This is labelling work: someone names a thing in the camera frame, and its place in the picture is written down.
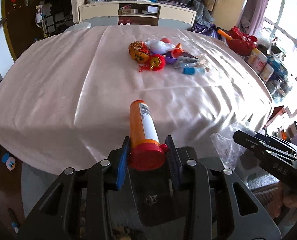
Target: satin fabric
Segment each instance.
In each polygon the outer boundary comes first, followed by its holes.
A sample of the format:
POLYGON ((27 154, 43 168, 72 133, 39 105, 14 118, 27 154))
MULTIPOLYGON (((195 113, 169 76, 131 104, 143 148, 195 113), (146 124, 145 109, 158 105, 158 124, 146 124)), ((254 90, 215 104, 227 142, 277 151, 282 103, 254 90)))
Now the satin fabric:
POLYGON ((256 73, 222 41, 157 26, 100 26, 35 42, 0 85, 0 144, 29 165, 53 174, 90 168, 129 135, 129 107, 148 104, 160 142, 216 155, 210 135, 239 121, 258 130, 272 98, 256 73), (128 46, 169 38, 209 61, 206 75, 172 65, 139 72, 128 46))

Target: shelf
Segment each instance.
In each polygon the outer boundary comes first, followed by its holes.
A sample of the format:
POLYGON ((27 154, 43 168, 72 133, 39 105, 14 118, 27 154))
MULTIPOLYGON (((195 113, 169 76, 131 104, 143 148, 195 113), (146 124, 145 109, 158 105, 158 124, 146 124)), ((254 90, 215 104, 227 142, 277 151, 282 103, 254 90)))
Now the shelf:
POLYGON ((156 15, 149 15, 149 14, 144 14, 144 13, 135 13, 135 14, 124 14, 124 15, 119 15, 119 17, 147 17, 147 18, 158 18, 156 15))

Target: curtain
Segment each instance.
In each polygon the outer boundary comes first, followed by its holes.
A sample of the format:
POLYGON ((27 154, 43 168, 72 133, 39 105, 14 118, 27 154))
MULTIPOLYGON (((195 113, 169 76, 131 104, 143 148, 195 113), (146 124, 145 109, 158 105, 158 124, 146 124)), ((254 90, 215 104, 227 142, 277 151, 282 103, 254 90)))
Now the curtain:
POLYGON ((247 31, 248 34, 254 35, 259 29, 262 28, 267 4, 268 0, 247 0, 242 20, 244 22, 250 22, 250 26, 247 31))

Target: orange bottle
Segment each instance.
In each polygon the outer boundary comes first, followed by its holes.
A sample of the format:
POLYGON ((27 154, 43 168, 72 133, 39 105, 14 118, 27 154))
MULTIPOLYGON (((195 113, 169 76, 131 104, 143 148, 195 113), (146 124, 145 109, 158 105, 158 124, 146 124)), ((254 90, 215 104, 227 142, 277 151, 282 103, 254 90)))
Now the orange bottle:
POLYGON ((150 171, 165 163, 167 146, 160 145, 149 107, 142 100, 130 105, 131 155, 129 166, 150 171))

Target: table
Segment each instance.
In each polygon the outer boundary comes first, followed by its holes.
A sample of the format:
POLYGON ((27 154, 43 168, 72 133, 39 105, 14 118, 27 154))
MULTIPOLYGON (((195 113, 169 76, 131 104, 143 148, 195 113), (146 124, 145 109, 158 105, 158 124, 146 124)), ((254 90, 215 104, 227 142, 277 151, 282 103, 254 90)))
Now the table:
POLYGON ((0 85, 0 144, 29 165, 60 174, 81 170, 120 148, 129 106, 147 102, 161 142, 214 156, 210 135, 230 123, 259 130, 272 98, 258 75, 222 41, 157 26, 100 26, 34 43, 0 85), (167 65, 139 72, 128 45, 168 37, 210 62, 207 75, 167 65))

